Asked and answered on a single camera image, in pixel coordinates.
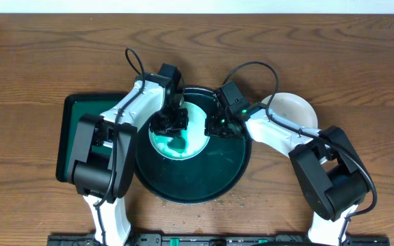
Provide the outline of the green sponge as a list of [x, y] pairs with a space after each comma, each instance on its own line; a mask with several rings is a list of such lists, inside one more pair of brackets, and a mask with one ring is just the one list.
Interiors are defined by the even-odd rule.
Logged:
[[187, 142], [181, 136], [174, 136], [167, 141], [166, 145], [171, 151], [183, 153], [186, 150]]

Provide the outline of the light green plate front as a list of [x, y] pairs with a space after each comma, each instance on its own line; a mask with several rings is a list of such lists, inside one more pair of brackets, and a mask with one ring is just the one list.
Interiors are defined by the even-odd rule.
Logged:
[[171, 151], [167, 147], [167, 141], [171, 137], [156, 135], [152, 131], [148, 131], [148, 136], [154, 149], [162, 156], [175, 161], [183, 161], [190, 159], [199, 154], [209, 143], [209, 136], [205, 135], [205, 121], [207, 114], [194, 103], [184, 102], [183, 108], [188, 112], [187, 129], [182, 130], [180, 135], [187, 142], [186, 150], [183, 153]]

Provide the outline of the white plate with green stains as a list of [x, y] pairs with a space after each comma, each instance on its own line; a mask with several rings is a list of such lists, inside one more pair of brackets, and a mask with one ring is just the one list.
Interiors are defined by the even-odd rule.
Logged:
[[270, 108], [279, 116], [300, 126], [318, 128], [318, 119], [314, 108], [296, 94], [277, 93]]

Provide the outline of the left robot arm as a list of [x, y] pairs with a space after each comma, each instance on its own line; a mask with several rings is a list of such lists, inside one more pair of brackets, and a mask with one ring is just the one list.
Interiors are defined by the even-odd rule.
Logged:
[[170, 64], [163, 64], [156, 74], [141, 71], [117, 105], [79, 118], [66, 176], [90, 206], [96, 244], [124, 245], [129, 237], [124, 195], [133, 179], [137, 132], [147, 122], [155, 134], [167, 137], [187, 128], [183, 98], [176, 93], [181, 77]]

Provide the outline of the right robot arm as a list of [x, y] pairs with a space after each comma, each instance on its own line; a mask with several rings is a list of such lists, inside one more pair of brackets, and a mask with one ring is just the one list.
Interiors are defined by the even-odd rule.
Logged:
[[230, 82], [214, 91], [217, 109], [205, 132], [217, 137], [249, 137], [288, 157], [302, 193], [313, 209], [308, 239], [321, 245], [342, 245], [351, 218], [368, 193], [371, 176], [344, 131], [298, 124], [272, 108], [273, 96], [250, 104]]

